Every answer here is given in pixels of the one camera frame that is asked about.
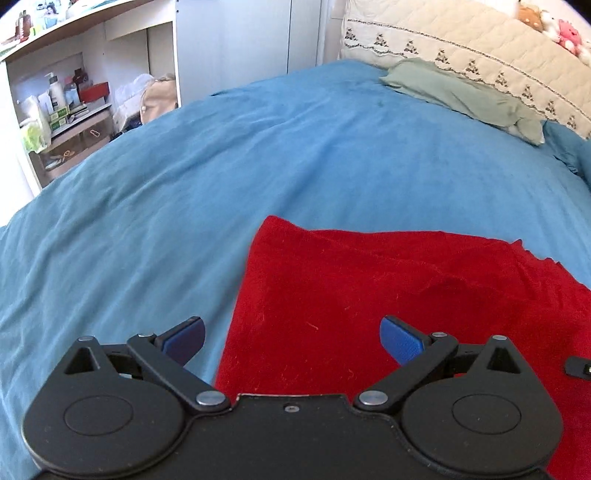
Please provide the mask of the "red cloth garment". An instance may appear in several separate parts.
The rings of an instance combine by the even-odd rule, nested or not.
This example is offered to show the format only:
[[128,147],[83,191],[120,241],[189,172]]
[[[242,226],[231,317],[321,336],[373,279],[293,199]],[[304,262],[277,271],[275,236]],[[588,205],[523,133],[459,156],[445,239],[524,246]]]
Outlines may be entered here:
[[379,325],[481,344],[509,337],[556,402],[558,479],[590,475],[590,385],[565,361],[590,354],[590,292],[520,242],[444,232],[304,230],[266,218],[253,238],[216,387],[229,397],[356,395],[394,371]]

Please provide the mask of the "blue bed sheet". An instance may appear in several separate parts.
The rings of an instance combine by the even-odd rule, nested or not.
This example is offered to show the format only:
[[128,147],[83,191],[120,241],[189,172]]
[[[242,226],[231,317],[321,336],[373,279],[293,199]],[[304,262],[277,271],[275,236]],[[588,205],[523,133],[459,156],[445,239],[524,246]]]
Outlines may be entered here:
[[204,318],[218,368],[270,215],[308,229],[520,240],[590,280],[590,186],[501,130],[338,61],[223,91],[123,134],[1,230],[1,475],[28,479],[23,415],[67,347]]

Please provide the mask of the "rolled blue duvet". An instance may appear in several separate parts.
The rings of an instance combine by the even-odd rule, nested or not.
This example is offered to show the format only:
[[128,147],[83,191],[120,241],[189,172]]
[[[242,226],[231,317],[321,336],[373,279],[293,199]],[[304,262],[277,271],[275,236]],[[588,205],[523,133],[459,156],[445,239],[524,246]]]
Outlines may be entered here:
[[591,181],[590,141],[581,138],[571,129],[554,121],[543,122],[545,143],[542,150],[561,161],[575,175],[582,178],[587,186]]

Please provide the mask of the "beige bag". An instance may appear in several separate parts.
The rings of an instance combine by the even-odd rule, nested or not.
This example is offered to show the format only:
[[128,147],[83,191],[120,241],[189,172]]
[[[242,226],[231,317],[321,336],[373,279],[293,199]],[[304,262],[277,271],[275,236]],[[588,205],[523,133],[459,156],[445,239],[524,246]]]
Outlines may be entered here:
[[140,100],[140,121],[145,125],[178,107],[176,79],[167,75],[151,81]]

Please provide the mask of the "green pillow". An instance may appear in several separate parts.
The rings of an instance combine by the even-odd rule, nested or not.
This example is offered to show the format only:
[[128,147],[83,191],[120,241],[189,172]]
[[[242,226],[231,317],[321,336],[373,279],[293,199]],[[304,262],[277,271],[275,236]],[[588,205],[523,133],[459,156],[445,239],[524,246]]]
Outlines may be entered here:
[[534,146],[545,143],[541,117],[522,101],[431,62],[401,60],[381,82],[399,93],[456,111]]

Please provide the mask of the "red box on shelf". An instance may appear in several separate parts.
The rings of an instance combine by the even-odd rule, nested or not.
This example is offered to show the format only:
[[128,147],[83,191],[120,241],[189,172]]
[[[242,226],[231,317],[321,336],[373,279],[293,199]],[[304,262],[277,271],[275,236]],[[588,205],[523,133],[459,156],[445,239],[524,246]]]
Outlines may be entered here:
[[107,82],[101,82],[93,84],[87,88],[79,91],[79,97],[82,103],[88,104],[95,102],[99,99],[105,99],[110,93],[109,85]]

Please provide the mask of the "white lotion bottle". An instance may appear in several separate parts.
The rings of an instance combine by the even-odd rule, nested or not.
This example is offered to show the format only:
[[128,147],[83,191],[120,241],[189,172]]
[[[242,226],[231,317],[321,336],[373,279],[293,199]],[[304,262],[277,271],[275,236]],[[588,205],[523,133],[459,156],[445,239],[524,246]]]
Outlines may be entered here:
[[48,95],[51,100],[52,109],[54,111],[59,111],[63,108],[66,108],[67,102],[65,98],[65,93],[58,79],[58,76],[55,75],[53,72],[50,72],[46,75],[46,77],[49,81]]

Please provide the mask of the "white shelf unit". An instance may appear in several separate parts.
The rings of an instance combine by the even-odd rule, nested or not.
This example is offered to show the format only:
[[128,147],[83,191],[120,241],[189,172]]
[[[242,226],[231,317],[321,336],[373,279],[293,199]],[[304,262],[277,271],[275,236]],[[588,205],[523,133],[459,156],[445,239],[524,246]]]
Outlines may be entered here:
[[[59,21],[48,4],[41,33],[21,11],[15,46],[1,56],[1,97],[19,122],[34,191],[141,125],[144,88],[176,74],[173,7],[171,1],[81,1]],[[50,72],[65,93],[67,107],[59,111],[48,95]],[[101,82],[109,95],[82,103],[79,91]]]

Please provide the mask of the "white wardrobe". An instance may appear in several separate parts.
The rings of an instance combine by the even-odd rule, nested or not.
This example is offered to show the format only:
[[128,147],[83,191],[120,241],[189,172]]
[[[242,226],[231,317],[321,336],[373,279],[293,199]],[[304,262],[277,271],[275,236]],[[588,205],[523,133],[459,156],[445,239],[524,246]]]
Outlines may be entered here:
[[178,1],[179,104],[322,63],[332,1]]

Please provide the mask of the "cream quilted headboard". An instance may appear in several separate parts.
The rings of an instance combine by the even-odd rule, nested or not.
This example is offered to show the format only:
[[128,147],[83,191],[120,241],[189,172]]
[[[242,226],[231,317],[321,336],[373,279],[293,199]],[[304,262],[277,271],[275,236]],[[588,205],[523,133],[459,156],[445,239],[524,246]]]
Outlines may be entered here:
[[590,136],[589,67],[546,35],[478,1],[346,2],[339,56],[383,69],[419,58]]

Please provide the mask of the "pink plush toy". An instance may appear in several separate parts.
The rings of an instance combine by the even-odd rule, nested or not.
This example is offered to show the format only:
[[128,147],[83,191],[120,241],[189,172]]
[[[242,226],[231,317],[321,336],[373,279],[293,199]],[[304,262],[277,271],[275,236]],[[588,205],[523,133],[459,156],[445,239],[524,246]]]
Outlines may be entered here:
[[575,55],[584,65],[590,66],[590,41],[584,39],[579,31],[568,21],[559,20],[559,44]]

